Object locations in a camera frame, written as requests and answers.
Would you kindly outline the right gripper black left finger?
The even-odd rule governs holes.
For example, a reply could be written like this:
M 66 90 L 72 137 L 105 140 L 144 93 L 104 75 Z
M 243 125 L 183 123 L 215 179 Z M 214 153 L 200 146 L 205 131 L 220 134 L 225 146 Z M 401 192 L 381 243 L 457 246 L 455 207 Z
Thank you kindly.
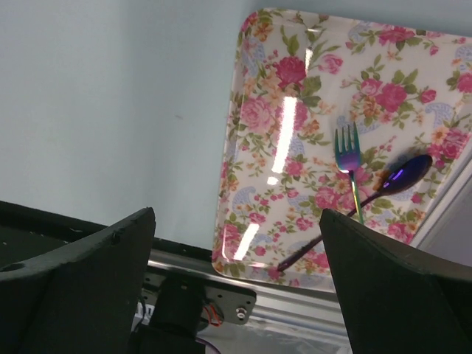
M 102 226 L 4 206 L 1 226 L 13 233 L 1 238 L 1 351 L 125 353 L 153 244 L 153 209 Z

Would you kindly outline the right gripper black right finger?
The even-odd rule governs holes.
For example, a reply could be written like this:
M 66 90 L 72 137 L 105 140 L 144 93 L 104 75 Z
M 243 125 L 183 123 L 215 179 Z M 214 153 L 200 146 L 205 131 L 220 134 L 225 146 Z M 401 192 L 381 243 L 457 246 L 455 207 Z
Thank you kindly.
M 354 353 L 471 352 L 471 267 L 335 210 L 319 225 Z

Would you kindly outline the purple metal spoon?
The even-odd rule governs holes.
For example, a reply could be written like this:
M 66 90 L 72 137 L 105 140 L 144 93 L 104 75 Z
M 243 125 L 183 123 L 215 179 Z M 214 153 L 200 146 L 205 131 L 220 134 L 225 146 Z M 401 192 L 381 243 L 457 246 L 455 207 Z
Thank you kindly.
M 379 189 L 369 196 L 366 200 L 361 202 L 361 207 L 365 207 L 370 202 L 377 198 L 396 195 L 403 192 L 416 183 L 418 183 L 430 170 L 433 159 L 428 154 L 415 156 L 402 164 L 399 168 L 391 172 L 383 181 Z M 319 244 L 323 236 L 319 234 L 302 248 L 294 252 L 291 256 L 283 260 L 278 266 L 277 270 L 283 272 L 297 262 L 302 256 L 307 254 L 313 247 Z

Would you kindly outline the iridescent metal fork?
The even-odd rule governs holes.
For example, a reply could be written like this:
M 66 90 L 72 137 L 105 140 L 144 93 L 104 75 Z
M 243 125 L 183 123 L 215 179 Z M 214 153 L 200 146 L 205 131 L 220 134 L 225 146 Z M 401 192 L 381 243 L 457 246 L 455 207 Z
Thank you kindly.
M 358 129 L 355 123 L 335 129 L 334 153 L 338 170 L 347 174 L 350 179 L 355 210 L 360 224 L 364 225 L 364 216 L 361 211 L 361 199 L 355 177 L 355 172 L 361 166 L 361 150 Z

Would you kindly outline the floral plastic tray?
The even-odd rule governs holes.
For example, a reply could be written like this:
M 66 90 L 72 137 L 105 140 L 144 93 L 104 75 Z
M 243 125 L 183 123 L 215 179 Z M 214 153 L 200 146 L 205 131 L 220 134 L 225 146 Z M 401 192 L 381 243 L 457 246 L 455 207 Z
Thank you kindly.
M 361 200 L 411 157 L 411 189 L 363 209 L 365 224 L 418 246 L 471 160 L 471 39 L 280 8 L 243 22 L 235 55 L 212 266 L 232 278 L 333 291 L 325 248 L 277 265 L 319 234 L 324 209 L 354 206 L 335 162 L 357 130 Z

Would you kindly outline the aluminium frame rail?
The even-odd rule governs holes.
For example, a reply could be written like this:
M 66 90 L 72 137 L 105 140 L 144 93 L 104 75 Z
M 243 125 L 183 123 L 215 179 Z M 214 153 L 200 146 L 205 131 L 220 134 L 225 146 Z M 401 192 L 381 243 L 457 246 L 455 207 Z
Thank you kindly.
M 261 282 L 246 282 L 223 277 L 203 260 L 152 250 L 148 265 L 155 269 L 179 271 L 186 275 L 225 285 L 248 288 L 257 295 L 251 318 L 279 322 L 286 326 L 346 336 L 346 328 L 335 294 L 291 289 Z

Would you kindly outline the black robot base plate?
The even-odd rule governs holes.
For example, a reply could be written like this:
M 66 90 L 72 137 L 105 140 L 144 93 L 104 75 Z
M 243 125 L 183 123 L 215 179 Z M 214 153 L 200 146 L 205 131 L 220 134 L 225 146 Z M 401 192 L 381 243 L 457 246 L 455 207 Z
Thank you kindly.
M 12 236 L 1 226 L 1 238 Z M 197 337 L 202 325 L 243 325 L 255 302 L 247 288 L 171 271 L 155 274 L 147 265 L 125 353 L 204 353 Z

